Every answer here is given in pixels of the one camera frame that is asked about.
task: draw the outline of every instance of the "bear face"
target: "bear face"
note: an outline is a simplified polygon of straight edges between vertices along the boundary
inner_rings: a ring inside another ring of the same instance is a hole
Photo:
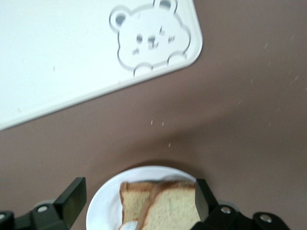
[[[124,68],[135,72],[167,65],[175,55],[186,58],[190,32],[176,9],[176,0],[154,0],[134,11],[118,6],[111,12],[110,26],[118,34],[118,60]]]

